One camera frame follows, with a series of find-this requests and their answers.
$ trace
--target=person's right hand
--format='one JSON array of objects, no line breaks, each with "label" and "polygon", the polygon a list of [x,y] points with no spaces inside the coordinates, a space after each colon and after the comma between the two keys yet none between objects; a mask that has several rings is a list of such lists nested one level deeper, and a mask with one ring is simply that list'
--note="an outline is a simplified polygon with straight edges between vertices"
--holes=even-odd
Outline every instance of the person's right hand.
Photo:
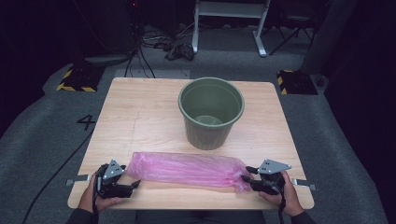
[{"label": "person's right hand", "polygon": [[[291,184],[289,175],[286,171],[281,172],[283,178],[285,179],[285,200],[286,200],[286,207],[283,210],[287,215],[291,217],[295,217],[301,214],[304,209],[301,207],[300,202],[298,200],[296,189],[294,188],[293,184]],[[277,195],[270,195],[265,192],[259,192],[259,195],[264,198],[266,201],[270,203],[274,203],[277,206],[280,206],[282,201],[282,196],[280,194]]]}]

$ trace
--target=black object on floor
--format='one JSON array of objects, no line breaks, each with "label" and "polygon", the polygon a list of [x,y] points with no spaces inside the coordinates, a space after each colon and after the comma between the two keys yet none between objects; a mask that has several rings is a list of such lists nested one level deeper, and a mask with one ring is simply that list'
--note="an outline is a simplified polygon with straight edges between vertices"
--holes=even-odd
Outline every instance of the black object on floor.
[{"label": "black object on floor", "polygon": [[59,84],[57,91],[97,91],[98,84],[105,72],[105,67],[92,67],[89,69],[69,68]]},{"label": "black object on floor", "polygon": [[311,77],[300,70],[280,70],[277,72],[276,77],[283,95],[318,95]]}]

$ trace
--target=roll of pink plastic bags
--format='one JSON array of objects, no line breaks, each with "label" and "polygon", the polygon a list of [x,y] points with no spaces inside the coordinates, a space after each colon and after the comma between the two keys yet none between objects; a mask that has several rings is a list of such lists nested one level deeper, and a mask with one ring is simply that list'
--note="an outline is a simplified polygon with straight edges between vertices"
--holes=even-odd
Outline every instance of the roll of pink plastic bags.
[{"label": "roll of pink plastic bags", "polygon": [[134,152],[126,174],[135,179],[251,190],[241,175],[252,175],[237,158],[162,152]]}]

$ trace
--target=light wood surface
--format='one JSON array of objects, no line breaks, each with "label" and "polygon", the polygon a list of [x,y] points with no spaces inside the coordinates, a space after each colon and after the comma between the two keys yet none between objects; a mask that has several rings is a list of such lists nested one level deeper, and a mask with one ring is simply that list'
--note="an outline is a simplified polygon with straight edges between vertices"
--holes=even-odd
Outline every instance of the light wood surface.
[{"label": "light wood surface", "polygon": [[[291,178],[305,179],[289,126],[273,84],[232,83],[245,98],[245,111],[222,147],[205,151],[186,138],[177,97],[190,80],[117,77],[112,81],[102,112],[78,174],[93,174],[115,159],[128,165],[134,151],[202,153],[235,157],[259,167],[264,159],[292,166]],[[123,175],[119,184],[129,185]],[[68,205],[78,206],[87,182],[77,182]],[[305,209],[314,201],[307,187],[296,187]],[[131,198],[113,206],[121,209],[275,209],[256,191],[237,194],[234,188],[210,188],[142,181]]]}]

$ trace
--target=person's left hand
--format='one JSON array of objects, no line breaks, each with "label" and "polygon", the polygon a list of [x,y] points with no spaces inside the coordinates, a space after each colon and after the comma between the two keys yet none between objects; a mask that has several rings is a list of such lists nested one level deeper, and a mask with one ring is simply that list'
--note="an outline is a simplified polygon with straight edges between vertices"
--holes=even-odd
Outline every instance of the person's left hand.
[{"label": "person's left hand", "polygon": [[[81,199],[78,204],[78,208],[84,209],[93,213],[92,210],[92,195],[93,195],[93,185],[95,182],[96,174],[91,175],[90,185],[84,190],[84,193],[81,195]],[[105,208],[114,205],[116,203],[120,203],[122,198],[107,198],[102,199],[100,196],[96,198],[96,206],[98,208],[98,213],[103,211]]]}]

